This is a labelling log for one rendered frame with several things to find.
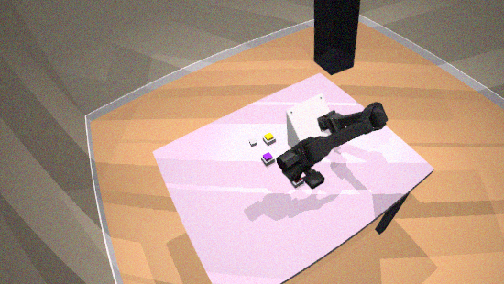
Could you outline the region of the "purple button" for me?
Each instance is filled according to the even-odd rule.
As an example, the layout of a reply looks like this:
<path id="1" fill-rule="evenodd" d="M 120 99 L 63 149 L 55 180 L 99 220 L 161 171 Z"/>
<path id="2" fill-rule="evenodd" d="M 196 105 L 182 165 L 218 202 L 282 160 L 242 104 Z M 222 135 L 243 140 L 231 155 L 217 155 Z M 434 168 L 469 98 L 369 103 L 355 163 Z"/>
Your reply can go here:
<path id="1" fill-rule="evenodd" d="M 275 158 L 271 155 L 270 152 L 261 156 L 261 160 L 266 165 L 266 167 L 275 162 Z"/>

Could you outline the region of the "red square button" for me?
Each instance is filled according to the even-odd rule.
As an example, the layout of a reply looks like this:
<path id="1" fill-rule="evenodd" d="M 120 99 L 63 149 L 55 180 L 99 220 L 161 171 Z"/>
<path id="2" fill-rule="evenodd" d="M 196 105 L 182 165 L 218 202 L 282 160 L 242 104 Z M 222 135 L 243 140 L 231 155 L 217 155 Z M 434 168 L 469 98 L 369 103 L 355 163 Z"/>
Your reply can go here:
<path id="1" fill-rule="evenodd" d="M 304 183 L 304 180 L 302 179 L 302 177 L 300 177 L 300 179 L 298 181 L 291 181 L 290 180 L 290 183 L 296 189 L 297 187 L 301 186 Z"/>

